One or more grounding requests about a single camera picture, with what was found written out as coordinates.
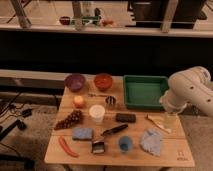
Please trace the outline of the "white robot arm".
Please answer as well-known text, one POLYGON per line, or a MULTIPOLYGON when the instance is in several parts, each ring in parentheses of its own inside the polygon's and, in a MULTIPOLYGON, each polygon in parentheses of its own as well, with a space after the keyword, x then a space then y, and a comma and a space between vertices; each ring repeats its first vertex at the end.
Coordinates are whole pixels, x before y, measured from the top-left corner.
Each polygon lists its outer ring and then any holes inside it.
POLYGON ((213 117, 213 90, 210 72, 201 66, 192 67, 172 74, 168 79, 169 89, 160 97, 159 103, 165 110, 163 126, 172 131, 177 115, 188 104, 213 117))

